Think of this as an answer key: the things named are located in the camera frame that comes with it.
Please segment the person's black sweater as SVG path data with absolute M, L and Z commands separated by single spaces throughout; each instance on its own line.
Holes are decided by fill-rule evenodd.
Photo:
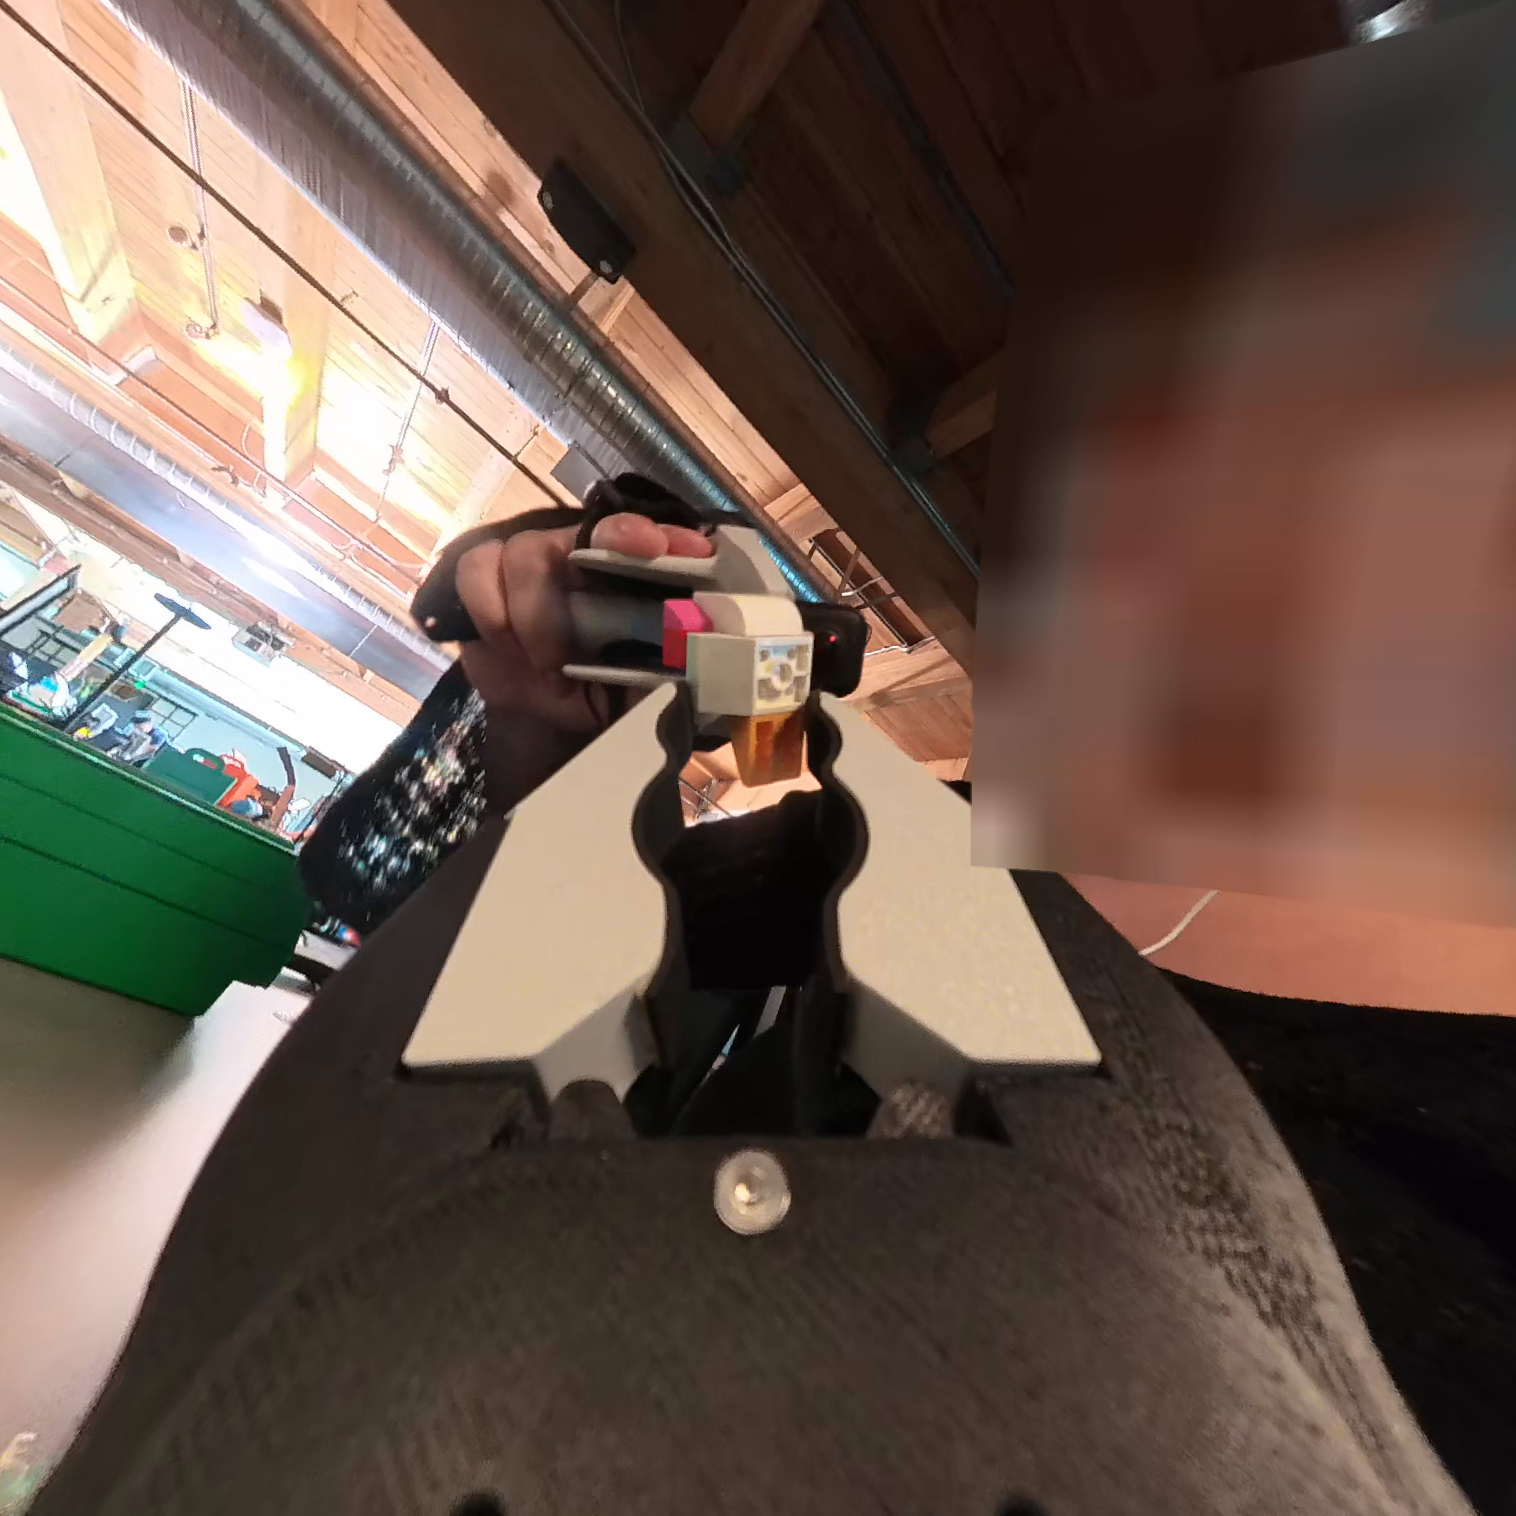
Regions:
M 698 825 L 664 865 L 698 985 L 753 989 L 759 930 L 822 900 L 816 797 Z M 1481 1515 L 1513 1515 L 1513 1021 L 1253 994 L 1161 972 L 1247 1078 L 1310 1184 L 1391 1376 Z M 679 1134 L 783 1134 L 777 1032 L 737 1023 Z

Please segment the green plastic bin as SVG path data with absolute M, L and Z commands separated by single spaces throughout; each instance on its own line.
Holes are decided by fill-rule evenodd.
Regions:
M 309 918 L 288 844 L 2 710 L 2 958 L 197 1018 Z

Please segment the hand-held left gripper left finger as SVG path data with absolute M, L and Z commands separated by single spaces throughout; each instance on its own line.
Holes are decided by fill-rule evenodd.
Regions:
M 527 1072 L 616 1101 L 658 1059 L 648 994 L 669 948 L 653 844 L 684 829 L 690 701 L 661 685 L 507 817 L 403 1050 L 413 1075 Z

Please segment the black ceiling box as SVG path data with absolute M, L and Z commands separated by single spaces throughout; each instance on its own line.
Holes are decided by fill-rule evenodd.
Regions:
M 540 180 L 540 209 L 589 274 L 608 287 L 622 282 L 636 245 L 569 162 L 550 162 Z

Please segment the person's right hand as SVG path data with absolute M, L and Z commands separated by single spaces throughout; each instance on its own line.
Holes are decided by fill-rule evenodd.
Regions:
M 571 553 L 589 545 L 629 558 L 711 558 L 703 529 L 613 511 L 596 522 L 555 514 L 546 525 L 488 529 L 457 564 L 454 588 L 476 640 L 462 663 L 492 731 L 577 741 L 608 724 L 607 698 L 563 674 L 580 658 L 569 595 L 583 588 Z

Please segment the black floor stand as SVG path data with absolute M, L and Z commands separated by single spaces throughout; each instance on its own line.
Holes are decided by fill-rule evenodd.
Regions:
M 156 652 L 158 643 L 179 623 L 186 623 L 192 630 L 210 629 L 210 623 L 204 619 L 204 615 L 199 615 L 199 610 L 195 610 L 192 604 L 179 603 L 177 598 L 167 593 L 156 593 L 154 600 L 164 613 L 162 626 L 158 626 L 154 634 L 149 634 L 140 643 L 140 648 L 132 650 L 118 668 L 105 669 L 93 689 L 79 694 L 73 714 L 60 719 L 60 731 L 73 734 L 118 682 L 125 681 L 129 685 L 137 666 L 140 666 L 152 652 Z

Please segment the small white lego assembly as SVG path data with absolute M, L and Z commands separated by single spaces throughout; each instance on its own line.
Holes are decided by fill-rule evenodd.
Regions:
M 661 652 L 702 722 L 718 722 L 743 787 L 799 778 L 815 634 L 783 595 L 698 591 L 661 606 Z

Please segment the spiral metal ventilation duct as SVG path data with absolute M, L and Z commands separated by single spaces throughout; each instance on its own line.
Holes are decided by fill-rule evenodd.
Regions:
M 110 3 L 293 187 L 440 327 L 604 476 L 636 472 L 759 532 L 803 598 L 815 564 L 698 454 L 600 337 L 473 209 L 465 183 L 389 105 L 276 3 Z

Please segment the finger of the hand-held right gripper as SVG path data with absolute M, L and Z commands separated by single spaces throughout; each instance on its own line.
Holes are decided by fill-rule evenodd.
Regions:
M 714 529 L 714 590 L 730 595 L 795 593 L 777 557 L 748 527 Z

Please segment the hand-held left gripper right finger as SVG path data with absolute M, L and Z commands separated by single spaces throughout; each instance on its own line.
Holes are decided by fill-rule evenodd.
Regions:
M 1096 1071 L 1090 1033 L 1012 874 L 976 867 L 967 802 L 834 696 L 810 764 L 859 825 L 828 946 L 848 1001 L 842 1058 L 870 1086 Z

